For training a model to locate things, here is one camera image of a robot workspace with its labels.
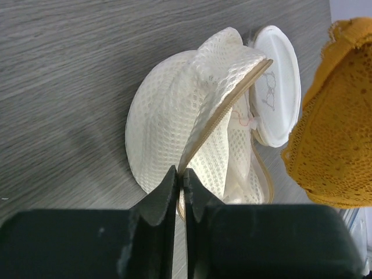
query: yellow lace bra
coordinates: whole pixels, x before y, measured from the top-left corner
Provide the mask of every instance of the yellow lace bra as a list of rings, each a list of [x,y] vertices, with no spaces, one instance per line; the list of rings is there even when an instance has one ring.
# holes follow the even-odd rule
[[[317,203],[372,206],[372,19],[336,22],[282,158]]]

